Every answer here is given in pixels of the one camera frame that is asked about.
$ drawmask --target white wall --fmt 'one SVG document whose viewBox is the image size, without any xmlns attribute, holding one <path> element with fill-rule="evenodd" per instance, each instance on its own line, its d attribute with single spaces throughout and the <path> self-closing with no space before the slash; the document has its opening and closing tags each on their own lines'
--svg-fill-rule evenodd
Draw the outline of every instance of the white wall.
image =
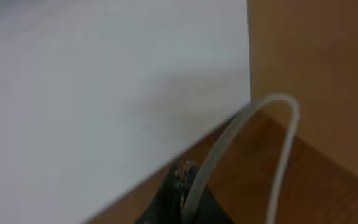
<svg viewBox="0 0 358 224">
<path fill-rule="evenodd" d="M 85 221 L 250 101 L 246 0 L 0 0 L 0 223 Z"/>
</svg>

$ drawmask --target brown floor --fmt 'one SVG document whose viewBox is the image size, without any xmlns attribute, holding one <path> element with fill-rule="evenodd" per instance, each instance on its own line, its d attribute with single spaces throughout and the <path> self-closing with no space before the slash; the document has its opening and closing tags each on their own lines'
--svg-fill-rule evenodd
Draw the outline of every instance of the brown floor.
<svg viewBox="0 0 358 224">
<path fill-rule="evenodd" d="M 190 149 L 201 164 L 215 131 Z M 244 127 L 214 171 L 209 186 L 236 223 L 263 223 L 270 183 L 285 130 L 259 113 Z M 164 170 L 90 223 L 133 223 L 150 202 Z M 297 139 L 280 199 L 277 223 L 358 223 L 358 179 Z"/>
</svg>

